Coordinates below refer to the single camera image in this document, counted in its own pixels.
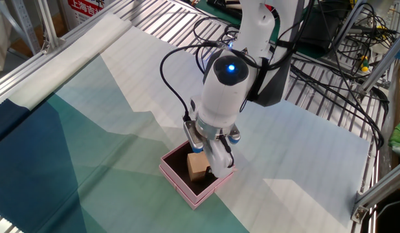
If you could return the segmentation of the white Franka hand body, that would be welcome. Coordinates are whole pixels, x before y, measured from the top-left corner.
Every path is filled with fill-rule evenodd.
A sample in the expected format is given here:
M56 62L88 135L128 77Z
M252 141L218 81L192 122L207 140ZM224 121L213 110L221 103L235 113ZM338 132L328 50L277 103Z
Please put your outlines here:
M215 177L223 178L232 173L234 158L232 150L225 139L206 139L203 150Z

